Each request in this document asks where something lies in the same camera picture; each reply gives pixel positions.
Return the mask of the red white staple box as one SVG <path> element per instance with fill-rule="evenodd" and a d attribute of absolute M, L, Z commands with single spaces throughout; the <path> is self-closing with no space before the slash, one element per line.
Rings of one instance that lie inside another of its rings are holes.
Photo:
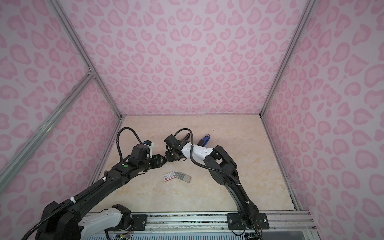
<path fill-rule="evenodd" d="M 176 173 L 174 171 L 163 175 L 163 179 L 165 182 L 173 180 L 175 178 L 177 178 L 177 176 L 176 176 Z"/>

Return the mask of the silver staple strips tray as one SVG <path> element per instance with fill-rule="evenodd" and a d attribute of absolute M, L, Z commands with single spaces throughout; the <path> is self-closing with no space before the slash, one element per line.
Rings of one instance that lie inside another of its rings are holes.
<path fill-rule="evenodd" d="M 175 174 L 176 174 L 176 177 L 177 177 L 179 180 L 181 180 L 181 181 L 183 181 L 183 182 L 185 182 L 185 183 L 188 183 L 188 184 L 191 182 L 191 179 L 192 179 L 191 176 L 186 175 L 186 174 L 184 174 L 184 173 L 182 173 L 182 172 L 175 172 Z"/>

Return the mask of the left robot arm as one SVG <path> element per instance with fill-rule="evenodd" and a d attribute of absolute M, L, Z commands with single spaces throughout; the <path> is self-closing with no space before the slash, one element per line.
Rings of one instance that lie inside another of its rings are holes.
<path fill-rule="evenodd" d="M 104 176 L 81 193 L 45 207 L 41 221 L 33 228 L 37 240 L 84 240 L 98 232 L 117 228 L 130 231 L 134 227 L 131 211 L 116 204 L 102 213 L 90 210 L 115 190 L 148 170 L 162 167 L 166 158 L 150 156 L 147 145 L 134 146 L 132 153 L 117 163 Z"/>

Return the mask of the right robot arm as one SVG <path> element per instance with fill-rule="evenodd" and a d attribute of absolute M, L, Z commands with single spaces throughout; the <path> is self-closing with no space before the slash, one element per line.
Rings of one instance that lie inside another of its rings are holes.
<path fill-rule="evenodd" d="M 174 135 L 165 139 L 166 159 L 169 162 L 190 159 L 196 166 L 209 171 L 212 178 L 224 186 L 233 198 L 241 223 L 253 229 L 260 213 L 241 184 L 237 164 L 221 146 L 206 148 L 193 145 L 189 140 L 178 140 Z"/>

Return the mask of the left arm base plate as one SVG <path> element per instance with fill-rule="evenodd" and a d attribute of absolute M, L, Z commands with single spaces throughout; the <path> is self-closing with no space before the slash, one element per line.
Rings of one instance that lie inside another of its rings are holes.
<path fill-rule="evenodd" d="M 148 215 L 144 214 L 124 214 L 118 225 L 121 231 L 144 231 L 147 224 Z"/>

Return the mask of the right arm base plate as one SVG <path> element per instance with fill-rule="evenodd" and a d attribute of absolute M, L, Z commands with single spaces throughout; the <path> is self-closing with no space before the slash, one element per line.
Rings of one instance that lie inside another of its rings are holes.
<path fill-rule="evenodd" d="M 244 230 L 244 229 L 253 229 L 251 220 L 248 220 L 241 214 L 238 213 L 228 213 L 226 214 L 228 228 L 230 230 Z M 254 221 L 255 226 L 258 230 L 269 230 L 270 225 L 265 213 L 259 213 L 257 218 Z"/>

